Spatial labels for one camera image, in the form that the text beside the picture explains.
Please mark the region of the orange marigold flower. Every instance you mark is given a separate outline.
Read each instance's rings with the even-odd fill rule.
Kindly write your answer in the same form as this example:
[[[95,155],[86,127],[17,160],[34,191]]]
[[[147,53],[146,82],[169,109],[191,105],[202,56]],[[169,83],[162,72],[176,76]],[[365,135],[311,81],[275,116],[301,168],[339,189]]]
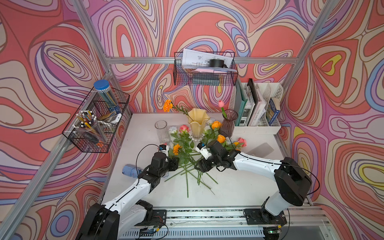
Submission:
[[[179,152],[181,151],[181,148],[182,148],[182,146],[179,145],[179,144],[176,144],[173,147],[173,154],[174,154],[174,156],[178,156],[179,155]]]
[[[166,100],[163,105],[163,111],[169,113],[171,110],[175,110],[177,112],[183,113],[186,116],[189,116],[189,110],[184,108],[183,106],[179,107],[178,105],[174,105],[171,100]]]

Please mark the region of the large pink rose flower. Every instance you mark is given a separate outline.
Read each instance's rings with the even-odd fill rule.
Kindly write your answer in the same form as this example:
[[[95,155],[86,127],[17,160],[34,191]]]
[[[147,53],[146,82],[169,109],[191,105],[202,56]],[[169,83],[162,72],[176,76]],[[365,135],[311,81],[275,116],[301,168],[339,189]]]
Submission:
[[[241,145],[241,147],[247,146],[247,141],[243,138],[238,138],[237,142]]]

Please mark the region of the pink tulip flower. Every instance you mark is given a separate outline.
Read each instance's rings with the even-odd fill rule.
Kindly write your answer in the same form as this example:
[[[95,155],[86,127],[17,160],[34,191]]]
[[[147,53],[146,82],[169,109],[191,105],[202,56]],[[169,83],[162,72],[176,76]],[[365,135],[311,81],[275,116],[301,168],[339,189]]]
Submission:
[[[223,117],[226,119],[227,118],[227,113],[226,113],[226,110],[225,110],[225,103],[223,102],[223,101],[219,101],[218,102],[218,105],[219,105],[219,107],[220,107],[220,109],[221,109],[221,111],[222,111],[222,115],[223,115]]]

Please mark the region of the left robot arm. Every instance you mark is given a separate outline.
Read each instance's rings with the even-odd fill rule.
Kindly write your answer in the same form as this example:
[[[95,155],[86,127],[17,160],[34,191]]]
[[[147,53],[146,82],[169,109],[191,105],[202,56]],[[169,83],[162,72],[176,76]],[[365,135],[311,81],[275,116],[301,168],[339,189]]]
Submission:
[[[135,182],[105,204],[94,204],[88,210],[77,233],[77,240],[117,240],[125,232],[152,217],[152,205],[143,201],[168,173],[179,167],[178,158],[169,157],[169,146],[159,145],[151,164]]]

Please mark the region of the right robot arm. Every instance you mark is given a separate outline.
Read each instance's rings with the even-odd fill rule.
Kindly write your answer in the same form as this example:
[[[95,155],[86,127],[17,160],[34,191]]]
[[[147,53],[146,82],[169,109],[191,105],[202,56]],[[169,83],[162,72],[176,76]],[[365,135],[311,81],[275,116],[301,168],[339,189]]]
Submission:
[[[285,225],[284,210],[292,206],[301,207],[312,186],[311,178],[292,158],[269,160],[253,157],[236,149],[228,151],[218,141],[207,145],[199,143],[195,150],[202,155],[195,169],[202,173],[223,167],[224,170],[247,171],[275,181],[278,190],[256,209],[255,214],[246,214],[258,223]]]

